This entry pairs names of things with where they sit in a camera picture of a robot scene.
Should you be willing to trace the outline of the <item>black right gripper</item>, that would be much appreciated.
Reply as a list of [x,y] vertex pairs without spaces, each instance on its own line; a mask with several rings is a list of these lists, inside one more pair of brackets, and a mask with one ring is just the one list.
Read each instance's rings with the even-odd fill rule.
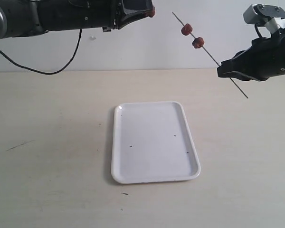
[[249,49],[239,51],[231,59],[221,62],[221,66],[217,68],[218,77],[260,82],[281,76],[283,71],[276,62],[281,39],[281,34],[254,39]]

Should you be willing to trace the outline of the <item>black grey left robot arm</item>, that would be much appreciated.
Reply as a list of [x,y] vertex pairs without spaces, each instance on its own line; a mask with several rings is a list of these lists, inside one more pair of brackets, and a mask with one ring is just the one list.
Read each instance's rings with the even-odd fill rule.
[[150,0],[0,0],[0,39],[86,28],[107,32],[154,15]]

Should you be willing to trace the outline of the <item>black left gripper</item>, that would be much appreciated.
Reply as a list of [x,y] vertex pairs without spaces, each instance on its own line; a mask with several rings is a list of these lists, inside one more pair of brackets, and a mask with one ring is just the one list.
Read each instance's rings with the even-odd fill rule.
[[120,30],[125,26],[147,17],[146,11],[153,9],[151,0],[102,0],[103,12],[108,14],[108,25],[103,32]]

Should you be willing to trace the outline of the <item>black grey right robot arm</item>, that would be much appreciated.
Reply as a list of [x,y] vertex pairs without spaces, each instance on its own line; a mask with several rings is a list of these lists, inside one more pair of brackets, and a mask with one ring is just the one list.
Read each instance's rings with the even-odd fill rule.
[[285,34],[254,39],[250,48],[221,62],[217,74],[220,78],[258,82],[285,75]]

